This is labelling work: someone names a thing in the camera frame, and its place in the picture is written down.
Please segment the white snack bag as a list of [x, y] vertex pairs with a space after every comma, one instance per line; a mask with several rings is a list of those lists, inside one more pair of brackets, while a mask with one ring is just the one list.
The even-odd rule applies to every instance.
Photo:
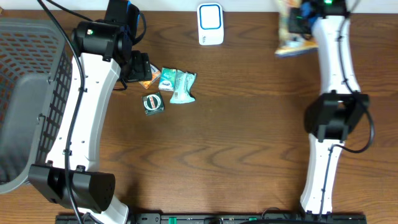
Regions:
[[299, 8], [301, 0], [276, 0], [279, 10], [279, 46], [275, 54], [278, 57], [291, 57], [317, 50], [317, 43], [308, 35], [289, 32], [290, 10]]

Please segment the teal kleenex tissue pack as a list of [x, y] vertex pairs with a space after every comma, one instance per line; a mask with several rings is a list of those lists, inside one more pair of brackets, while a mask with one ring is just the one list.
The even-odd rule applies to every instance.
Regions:
[[159, 90], [174, 91], [177, 70], [174, 68], [163, 68], [159, 81]]

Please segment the black box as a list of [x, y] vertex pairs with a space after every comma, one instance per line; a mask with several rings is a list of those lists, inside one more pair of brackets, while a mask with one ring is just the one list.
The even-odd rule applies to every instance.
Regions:
[[142, 97], [144, 111], [147, 116], [161, 113], [165, 110], [164, 101], [160, 92], [153, 93]]

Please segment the teal wet wipes pack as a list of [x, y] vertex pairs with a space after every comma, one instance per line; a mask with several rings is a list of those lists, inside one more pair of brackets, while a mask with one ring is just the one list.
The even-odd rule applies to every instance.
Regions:
[[196, 73], [177, 70], [175, 77], [175, 89], [170, 99], [171, 104], [192, 103], [195, 98], [190, 94], [190, 89], [196, 80]]

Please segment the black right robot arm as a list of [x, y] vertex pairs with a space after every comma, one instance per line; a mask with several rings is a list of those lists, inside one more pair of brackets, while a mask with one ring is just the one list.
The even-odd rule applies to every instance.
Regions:
[[321, 219], [332, 213], [332, 193], [338, 160], [349, 151], [345, 142], [363, 116], [369, 122], [366, 151], [374, 141], [369, 96], [356, 79], [349, 41], [352, 12], [345, 0], [304, 0], [290, 10], [289, 31], [310, 35], [318, 45], [320, 94], [305, 110], [310, 143], [307, 179], [300, 204], [306, 214]]

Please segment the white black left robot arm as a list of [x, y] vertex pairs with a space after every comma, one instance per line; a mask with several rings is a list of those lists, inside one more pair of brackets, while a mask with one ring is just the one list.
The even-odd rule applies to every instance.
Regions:
[[109, 98], [121, 75], [135, 65], [136, 23], [83, 21], [72, 32], [72, 80], [62, 123], [44, 165], [28, 179], [49, 201], [89, 213], [99, 223], [127, 223], [129, 208], [114, 194], [114, 174], [99, 172], [100, 138]]

